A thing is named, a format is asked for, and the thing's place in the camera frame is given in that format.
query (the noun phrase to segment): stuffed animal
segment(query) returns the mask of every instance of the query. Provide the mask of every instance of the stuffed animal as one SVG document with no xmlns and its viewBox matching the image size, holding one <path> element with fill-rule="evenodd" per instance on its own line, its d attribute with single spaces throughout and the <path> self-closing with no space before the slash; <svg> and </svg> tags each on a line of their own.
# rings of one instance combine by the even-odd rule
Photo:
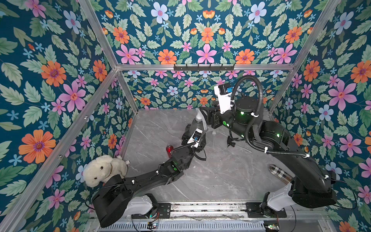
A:
<svg viewBox="0 0 371 232">
<path fill-rule="evenodd" d="M 95 187 L 100 181 L 106 183 L 112 176 L 119 174 L 124 178 L 128 167 L 120 158 L 109 155 L 97 157 L 84 169 L 84 180 L 89 187 Z"/>
</svg>

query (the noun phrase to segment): wire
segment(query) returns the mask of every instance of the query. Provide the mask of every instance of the wire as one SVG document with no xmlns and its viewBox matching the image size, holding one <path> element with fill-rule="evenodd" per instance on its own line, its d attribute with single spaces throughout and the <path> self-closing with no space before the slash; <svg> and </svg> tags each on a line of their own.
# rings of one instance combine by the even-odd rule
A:
<svg viewBox="0 0 371 232">
<path fill-rule="evenodd" d="M 292 208 L 292 211 L 294 211 L 294 215 L 295 215 L 295 224 L 294 224 L 294 228 L 292 228 L 292 230 L 290 232 L 293 232 L 295 227 L 296 227 L 296 213 L 295 213 L 295 210 L 292 206 L 290 206 Z"/>
<path fill-rule="evenodd" d="M 334 180 L 334 179 L 331 179 L 331 180 L 333 180 L 333 181 L 337 181 L 337 182 L 343 182 L 343 183 L 346 183 L 346 184 L 350 187 L 350 189 L 352 190 L 352 193 L 353 193 L 353 196 L 354 196 L 354 201 L 355 201 L 355 205 L 354 205 L 353 208 L 345 208 L 345 207 L 342 207 L 342 206 L 340 206 L 339 202 L 336 202 L 336 203 L 339 205 L 339 206 L 336 206 L 336 207 L 339 207 L 339 208 L 342 208 L 342 209 L 355 209 L 355 208 L 357 208 L 357 201 L 356 201 L 357 196 L 355 195 L 355 193 L 354 193 L 352 187 L 351 187 L 347 182 L 345 182 L 345 181 L 342 181 L 342 180 Z"/>
</svg>

